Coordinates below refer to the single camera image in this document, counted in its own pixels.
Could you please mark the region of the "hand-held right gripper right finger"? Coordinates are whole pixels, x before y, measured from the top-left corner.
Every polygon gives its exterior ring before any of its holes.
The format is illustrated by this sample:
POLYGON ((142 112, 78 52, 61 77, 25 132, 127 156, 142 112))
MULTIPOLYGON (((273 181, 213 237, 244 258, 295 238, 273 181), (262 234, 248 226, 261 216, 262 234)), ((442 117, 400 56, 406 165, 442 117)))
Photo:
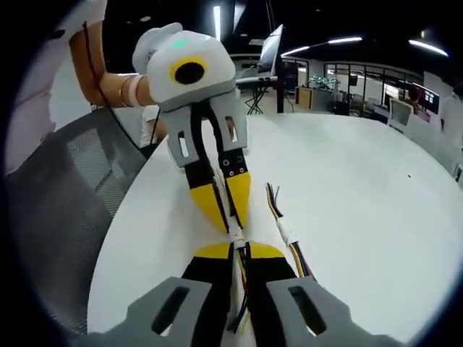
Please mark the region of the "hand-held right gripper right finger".
POLYGON ((298 278, 277 248, 247 244, 248 309, 257 346, 397 346, 355 324, 349 307, 309 276, 298 278))

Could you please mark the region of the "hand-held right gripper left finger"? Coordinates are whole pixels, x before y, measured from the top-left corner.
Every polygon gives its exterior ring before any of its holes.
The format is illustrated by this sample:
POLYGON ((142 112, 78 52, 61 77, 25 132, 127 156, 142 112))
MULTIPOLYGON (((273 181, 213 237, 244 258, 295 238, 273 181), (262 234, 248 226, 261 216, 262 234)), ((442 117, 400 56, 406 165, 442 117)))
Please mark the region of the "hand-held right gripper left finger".
POLYGON ((135 300, 123 322, 81 338, 82 346, 220 346, 231 306, 232 244, 196 251, 182 277, 135 300))

